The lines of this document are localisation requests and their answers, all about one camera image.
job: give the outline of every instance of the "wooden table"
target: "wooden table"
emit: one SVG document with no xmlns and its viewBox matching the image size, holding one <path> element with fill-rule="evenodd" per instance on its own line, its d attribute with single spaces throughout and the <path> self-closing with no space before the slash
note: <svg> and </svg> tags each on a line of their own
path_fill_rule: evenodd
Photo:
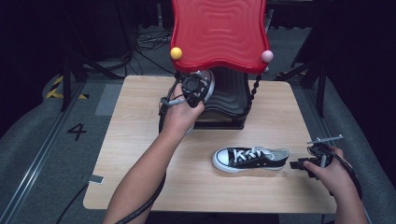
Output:
<svg viewBox="0 0 396 224">
<path fill-rule="evenodd" d="M 158 104 L 173 82 L 173 77 L 125 78 L 93 170 L 105 181 L 89 185 L 86 208 L 106 209 L 116 186 L 155 139 Z M 244 130 L 194 130 L 183 139 L 153 210 L 333 214 L 329 191 L 305 171 L 290 169 L 289 161 L 310 157 L 309 139 L 290 85 L 262 81 Z M 280 171 L 227 174 L 212 165 L 212 156 L 229 146 L 285 147 L 290 156 Z"/>
</svg>

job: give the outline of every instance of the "yellow ball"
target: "yellow ball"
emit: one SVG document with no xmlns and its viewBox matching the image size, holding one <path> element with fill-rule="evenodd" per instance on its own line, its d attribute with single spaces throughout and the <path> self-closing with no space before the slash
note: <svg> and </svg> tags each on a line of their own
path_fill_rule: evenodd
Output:
<svg viewBox="0 0 396 224">
<path fill-rule="evenodd" d="M 181 58 L 181 55 L 183 55 L 183 52 L 181 52 L 180 48 L 171 49 L 171 58 L 173 60 L 179 60 Z"/>
</svg>

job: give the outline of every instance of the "pink ball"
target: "pink ball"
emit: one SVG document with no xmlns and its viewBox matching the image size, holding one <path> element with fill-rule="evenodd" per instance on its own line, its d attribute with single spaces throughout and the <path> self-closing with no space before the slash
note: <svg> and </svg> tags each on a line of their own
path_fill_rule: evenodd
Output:
<svg viewBox="0 0 396 224">
<path fill-rule="evenodd" d="M 265 50 L 262 53 L 262 61 L 265 63 L 270 63 L 274 59 L 274 53 L 271 50 Z"/>
</svg>

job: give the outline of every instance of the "black sneaker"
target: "black sneaker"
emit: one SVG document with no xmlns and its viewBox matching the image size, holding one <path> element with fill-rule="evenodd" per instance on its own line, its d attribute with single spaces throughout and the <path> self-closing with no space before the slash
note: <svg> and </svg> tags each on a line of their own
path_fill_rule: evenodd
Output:
<svg viewBox="0 0 396 224">
<path fill-rule="evenodd" d="M 238 173 L 255 168 L 280 170 L 288 157 L 289 151 L 285 148 L 224 147 L 213 155 L 213 164 L 227 173 Z"/>
</svg>

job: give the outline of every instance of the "shoe toe cap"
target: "shoe toe cap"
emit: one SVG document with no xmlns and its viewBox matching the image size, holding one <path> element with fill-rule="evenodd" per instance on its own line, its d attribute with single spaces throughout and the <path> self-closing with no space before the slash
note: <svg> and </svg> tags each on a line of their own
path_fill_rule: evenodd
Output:
<svg viewBox="0 0 396 224">
<path fill-rule="evenodd" d="M 228 156 L 228 150 L 222 149 L 217 153 L 217 159 L 219 162 L 223 163 L 224 165 L 228 165 L 230 158 Z"/>
</svg>

